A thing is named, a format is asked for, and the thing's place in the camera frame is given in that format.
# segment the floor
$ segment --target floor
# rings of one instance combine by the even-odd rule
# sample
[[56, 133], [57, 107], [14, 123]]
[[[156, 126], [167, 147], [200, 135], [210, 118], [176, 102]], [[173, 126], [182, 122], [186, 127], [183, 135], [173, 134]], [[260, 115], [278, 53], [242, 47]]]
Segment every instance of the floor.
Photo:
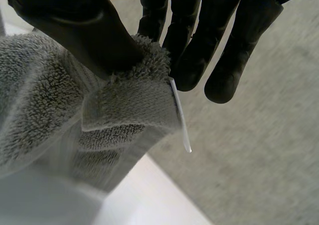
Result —
[[[139, 0], [111, 1], [134, 34]], [[231, 102], [209, 102], [203, 87], [233, 21], [202, 81], [180, 93], [193, 152], [177, 138], [150, 151], [216, 225], [319, 224], [319, 1], [284, 7]]]

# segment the hand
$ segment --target hand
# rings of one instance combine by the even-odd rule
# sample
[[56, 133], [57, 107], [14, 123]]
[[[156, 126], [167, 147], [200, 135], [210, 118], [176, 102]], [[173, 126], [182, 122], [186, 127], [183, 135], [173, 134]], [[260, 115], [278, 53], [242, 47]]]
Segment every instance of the hand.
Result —
[[8, 0], [17, 14], [107, 79], [143, 58], [109, 0]]
[[[260, 36], [282, 12], [288, 0], [202, 0], [199, 24], [190, 41], [200, 0], [171, 0], [173, 12], [163, 47], [171, 57], [171, 76], [180, 91], [190, 91], [207, 68], [228, 24], [235, 23], [224, 52], [205, 85], [208, 99], [232, 99], [245, 65]], [[168, 0], [141, 0], [139, 33], [158, 41], [165, 23]]]

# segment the gray towel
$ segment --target gray towel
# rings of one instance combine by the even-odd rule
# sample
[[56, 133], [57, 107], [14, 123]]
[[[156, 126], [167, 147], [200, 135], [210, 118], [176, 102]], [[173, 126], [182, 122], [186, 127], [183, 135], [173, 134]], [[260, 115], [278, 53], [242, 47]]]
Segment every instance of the gray towel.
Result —
[[42, 168], [112, 190], [165, 135], [180, 129], [158, 43], [102, 81], [45, 35], [0, 38], [0, 176]]
[[5, 36], [5, 29], [4, 29], [2, 15], [1, 15], [1, 11], [0, 11], [0, 37], [1, 36]]

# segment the glove finger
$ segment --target glove finger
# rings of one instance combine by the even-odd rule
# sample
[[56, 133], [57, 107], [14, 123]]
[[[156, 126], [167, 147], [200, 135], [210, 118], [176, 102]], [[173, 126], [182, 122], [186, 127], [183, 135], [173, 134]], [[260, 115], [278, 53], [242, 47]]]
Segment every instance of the glove finger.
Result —
[[240, 1], [224, 52], [205, 85], [208, 99], [220, 104], [232, 99], [260, 36], [282, 10], [276, 0]]
[[159, 41], [166, 20], [168, 0], [141, 0], [143, 17], [138, 33]]
[[171, 75], [180, 91], [190, 91], [207, 68], [239, 0], [202, 0], [199, 24]]
[[200, 0], [171, 0], [173, 15], [163, 47], [170, 52], [172, 66], [174, 66], [190, 40], [199, 4]]

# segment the tag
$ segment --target tag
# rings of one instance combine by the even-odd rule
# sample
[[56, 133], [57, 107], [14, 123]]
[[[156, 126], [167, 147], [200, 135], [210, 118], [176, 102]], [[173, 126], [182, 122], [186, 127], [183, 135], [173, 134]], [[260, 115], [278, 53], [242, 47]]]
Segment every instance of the tag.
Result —
[[176, 103], [177, 103], [177, 109], [178, 109], [178, 113], [179, 113], [179, 117], [180, 117], [180, 121], [181, 121], [182, 132], [183, 132], [184, 147], [185, 147], [185, 149], [186, 149], [186, 151], [188, 153], [191, 153], [191, 147], [190, 147], [187, 127], [186, 127], [185, 117], [184, 117], [183, 110], [181, 108], [181, 103], [180, 103], [180, 99], [179, 99], [179, 96], [178, 96], [175, 80], [174, 80], [174, 78], [170, 77], [169, 81], [170, 81], [170, 85], [171, 85], [171, 87], [173, 89], [173, 93], [174, 93], [175, 100], [176, 100]]

